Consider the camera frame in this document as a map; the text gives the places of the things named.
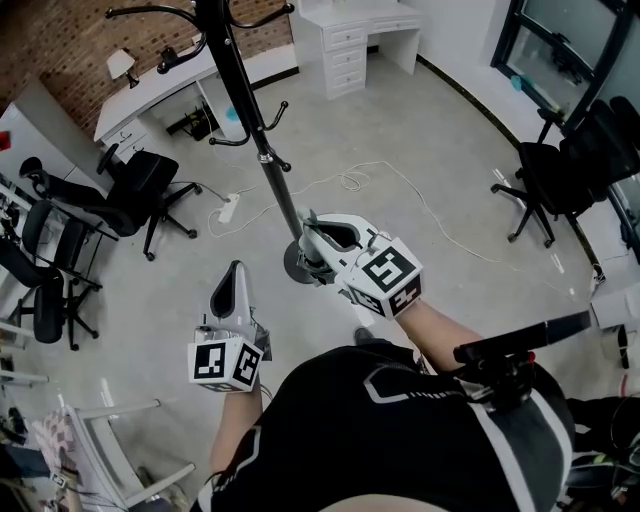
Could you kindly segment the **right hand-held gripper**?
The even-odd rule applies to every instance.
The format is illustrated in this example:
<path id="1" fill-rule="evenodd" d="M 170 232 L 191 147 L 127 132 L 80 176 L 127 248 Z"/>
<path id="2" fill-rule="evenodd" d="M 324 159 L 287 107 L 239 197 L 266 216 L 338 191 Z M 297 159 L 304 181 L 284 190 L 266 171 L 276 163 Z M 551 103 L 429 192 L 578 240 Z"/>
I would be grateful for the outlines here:
<path id="1" fill-rule="evenodd" d="M 406 245 L 353 214 L 322 214 L 305 227 L 305 269 L 338 273 L 341 295 L 387 320 L 422 293 L 423 267 Z"/>

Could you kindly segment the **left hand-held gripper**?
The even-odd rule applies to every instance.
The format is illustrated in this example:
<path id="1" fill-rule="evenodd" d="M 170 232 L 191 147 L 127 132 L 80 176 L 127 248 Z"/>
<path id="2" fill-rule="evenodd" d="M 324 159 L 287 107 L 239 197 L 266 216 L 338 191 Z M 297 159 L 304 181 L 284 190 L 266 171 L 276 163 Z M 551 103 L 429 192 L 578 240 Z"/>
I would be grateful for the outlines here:
<path id="1" fill-rule="evenodd" d="M 188 349 L 188 379 L 214 392 L 251 392 L 261 363 L 272 360 L 270 332 L 251 320 L 248 267 L 233 260 L 210 298 L 220 324 L 198 326 Z"/>

